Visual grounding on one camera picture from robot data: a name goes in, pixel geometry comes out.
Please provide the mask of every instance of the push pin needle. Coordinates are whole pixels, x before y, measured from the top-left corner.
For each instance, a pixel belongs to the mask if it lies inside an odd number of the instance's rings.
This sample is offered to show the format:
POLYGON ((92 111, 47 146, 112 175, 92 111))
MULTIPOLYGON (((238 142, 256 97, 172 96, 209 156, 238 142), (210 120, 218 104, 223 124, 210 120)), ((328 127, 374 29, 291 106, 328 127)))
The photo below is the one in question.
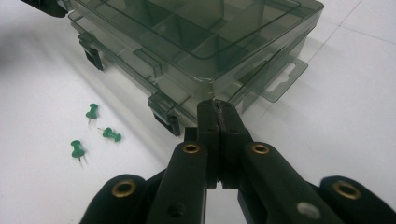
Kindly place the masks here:
POLYGON ((103 137, 106 138, 113 138, 115 142, 119 142, 121 140, 121 134, 119 133, 113 133, 113 131, 111 130, 111 128, 106 128, 106 129, 100 129, 98 128, 103 134, 103 137))

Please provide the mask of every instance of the metal rivet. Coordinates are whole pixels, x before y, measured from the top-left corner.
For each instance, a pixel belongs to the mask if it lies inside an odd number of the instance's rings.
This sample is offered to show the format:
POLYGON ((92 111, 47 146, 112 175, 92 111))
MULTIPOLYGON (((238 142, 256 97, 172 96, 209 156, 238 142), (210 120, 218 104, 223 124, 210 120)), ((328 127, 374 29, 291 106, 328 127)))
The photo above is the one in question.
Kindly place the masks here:
POLYGON ((335 192, 348 199, 356 200, 361 197, 361 192, 346 181, 339 180, 332 184, 332 188, 335 192))
POLYGON ((132 179, 124 179, 113 186, 111 193, 117 198, 124 198, 134 193, 136 183, 132 179))
POLYGON ((192 154, 198 152, 200 148, 198 145, 195 144, 187 144, 182 149, 184 152, 192 154))
POLYGON ((256 144, 256 145, 253 145, 253 146, 251 147, 251 149, 252 149, 254 152, 259 153, 259 154, 267 154, 268 152, 270 152, 270 148, 267 147, 267 146, 265 146, 265 145, 263 145, 263 144, 256 144))

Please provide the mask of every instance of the white surface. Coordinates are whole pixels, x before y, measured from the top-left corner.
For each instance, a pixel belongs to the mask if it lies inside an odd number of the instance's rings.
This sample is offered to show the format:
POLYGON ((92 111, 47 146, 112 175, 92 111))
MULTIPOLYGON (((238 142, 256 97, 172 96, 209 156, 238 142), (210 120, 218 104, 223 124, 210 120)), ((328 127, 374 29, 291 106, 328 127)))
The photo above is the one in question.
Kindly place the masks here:
MULTIPOLYGON (((259 99, 242 118, 306 180, 344 175, 396 209, 396 29, 393 2, 382 2, 324 1, 301 55, 308 69, 277 103, 259 99), (367 10, 385 19, 365 24, 367 10)), ((0 8, 0 223, 78 223, 108 179, 166 166, 182 138, 117 70, 88 63, 68 19, 20 1, 0 8), (88 125, 90 103, 100 118, 88 125), (96 127, 107 126, 123 140, 101 137, 96 127), (82 163, 70 156, 75 139, 88 151, 82 163)), ((206 223, 244 222, 234 191, 208 196, 206 223)))

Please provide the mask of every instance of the stacked plastic box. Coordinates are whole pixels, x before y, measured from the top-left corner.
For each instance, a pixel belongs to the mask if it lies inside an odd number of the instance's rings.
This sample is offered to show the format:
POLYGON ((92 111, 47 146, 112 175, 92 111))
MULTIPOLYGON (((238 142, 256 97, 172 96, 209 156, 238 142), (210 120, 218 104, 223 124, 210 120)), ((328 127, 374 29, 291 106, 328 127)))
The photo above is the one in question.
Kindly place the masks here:
POLYGON ((296 59, 323 5, 313 0, 71 0, 83 46, 102 51, 150 97, 159 121, 196 123, 203 100, 243 111, 305 70, 296 59), (290 63, 290 78, 266 88, 290 63))

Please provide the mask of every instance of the green push pin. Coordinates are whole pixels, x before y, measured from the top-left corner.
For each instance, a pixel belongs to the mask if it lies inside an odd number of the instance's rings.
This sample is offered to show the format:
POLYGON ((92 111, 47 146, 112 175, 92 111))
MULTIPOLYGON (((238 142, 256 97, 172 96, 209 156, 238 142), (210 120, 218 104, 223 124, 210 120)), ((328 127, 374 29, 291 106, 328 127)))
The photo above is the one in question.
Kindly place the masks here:
POLYGON ((91 123, 91 119, 97 119, 98 116, 96 115, 96 110, 98 108, 98 105, 96 104, 90 104, 91 110, 85 114, 85 117, 87 117, 88 120, 88 124, 91 123))
POLYGON ((73 158, 78 158, 79 161, 81 161, 82 156, 84 156, 85 151, 82 150, 79 145, 81 143, 78 140, 73 141, 70 145, 72 145, 72 147, 74 148, 73 152, 72 152, 72 157, 73 158))
POLYGON ((102 131, 103 133, 103 137, 106 138, 114 138, 115 142, 119 142, 121 140, 121 134, 119 133, 113 133, 113 131, 111 130, 111 128, 106 128, 106 129, 100 129, 98 128, 100 131, 102 131))

